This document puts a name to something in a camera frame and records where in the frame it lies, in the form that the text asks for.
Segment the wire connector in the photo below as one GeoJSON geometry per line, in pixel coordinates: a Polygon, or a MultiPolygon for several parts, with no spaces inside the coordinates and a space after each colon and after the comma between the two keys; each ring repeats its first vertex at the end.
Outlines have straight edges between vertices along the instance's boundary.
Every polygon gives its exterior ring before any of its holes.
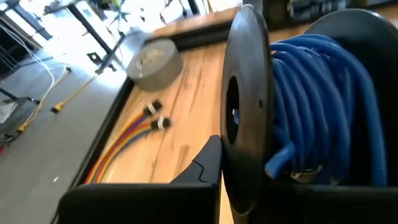
{"type": "Polygon", "coordinates": [[[23,132],[25,131],[26,127],[27,127],[27,124],[23,124],[21,127],[19,127],[19,128],[17,129],[16,132],[17,132],[18,134],[23,133],[23,132]]]}
{"type": "Polygon", "coordinates": [[[164,130],[172,125],[172,121],[170,118],[165,118],[163,116],[159,117],[159,119],[154,120],[150,123],[150,128],[152,130],[164,130]]]}
{"type": "Polygon", "coordinates": [[[153,116],[155,115],[160,109],[162,109],[162,103],[159,100],[155,100],[152,103],[149,103],[145,108],[144,108],[144,114],[153,116]]]}
{"type": "Polygon", "coordinates": [[[62,108],[63,108],[63,103],[59,103],[55,105],[53,108],[51,108],[51,112],[58,113],[59,111],[62,110],[62,108]]]}

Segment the wooden workbench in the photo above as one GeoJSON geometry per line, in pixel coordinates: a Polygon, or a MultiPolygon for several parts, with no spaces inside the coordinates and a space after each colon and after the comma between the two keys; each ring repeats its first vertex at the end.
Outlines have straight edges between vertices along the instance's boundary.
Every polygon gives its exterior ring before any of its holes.
{"type": "MultiPolygon", "coordinates": [[[[154,35],[167,35],[227,21],[238,8],[195,17],[156,30],[154,35]]],[[[398,7],[380,10],[398,27],[398,7]]],[[[307,26],[273,32],[270,41],[302,34],[307,26]]],[[[134,88],[116,123],[105,149],[108,149],[134,115],[158,98],[164,105],[161,115],[172,120],[166,131],[149,134],[123,152],[108,169],[104,182],[167,183],[176,177],[212,134],[220,134],[220,95],[226,42],[199,47],[182,53],[185,62],[180,76],[166,89],[146,93],[134,88]]],[[[221,193],[220,223],[232,223],[231,210],[224,185],[221,193]]]]}

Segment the floor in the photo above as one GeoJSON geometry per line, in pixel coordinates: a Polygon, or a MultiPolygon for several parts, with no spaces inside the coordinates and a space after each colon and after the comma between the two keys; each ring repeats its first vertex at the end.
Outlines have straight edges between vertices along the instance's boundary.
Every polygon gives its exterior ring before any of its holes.
{"type": "MultiPolygon", "coordinates": [[[[125,66],[145,36],[139,33],[124,41],[125,66]]],[[[73,65],[71,74],[49,94],[34,123],[0,154],[1,223],[49,223],[126,78],[121,69],[106,70],[53,114],[49,109],[95,75],[96,68],[85,54],[70,50],[45,61],[55,79],[64,66],[60,60],[73,65]]],[[[20,68],[1,86],[17,96],[40,98],[49,84],[50,77],[35,63],[20,68]]]]}

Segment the blue hose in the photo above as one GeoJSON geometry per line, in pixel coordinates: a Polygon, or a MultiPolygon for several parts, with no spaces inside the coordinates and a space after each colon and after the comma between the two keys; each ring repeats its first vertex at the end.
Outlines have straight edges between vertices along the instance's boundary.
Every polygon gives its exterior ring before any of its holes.
{"type": "Polygon", "coordinates": [[[321,166],[316,183],[345,180],[356,86],[368,121],[372,184],[386,186],[386,152],[376,93],[361,62],[322,35],[278,41],[271,44],[271,50],[275,83],[273,135],[282,149],[265,165],[266,174],[274,179],[283,170],[302,173],[321,166]]]}

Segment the gray duct tape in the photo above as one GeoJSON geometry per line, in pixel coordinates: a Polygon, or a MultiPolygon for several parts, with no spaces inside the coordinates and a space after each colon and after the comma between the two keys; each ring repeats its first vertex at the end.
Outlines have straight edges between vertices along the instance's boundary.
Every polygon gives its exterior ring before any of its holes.
{"type": "Polygon", "coordinates": [[[183,61],[170,39],[145,45],[127,66],[127,75],[144,91],[161,90],[180,74],[183,61]]]}

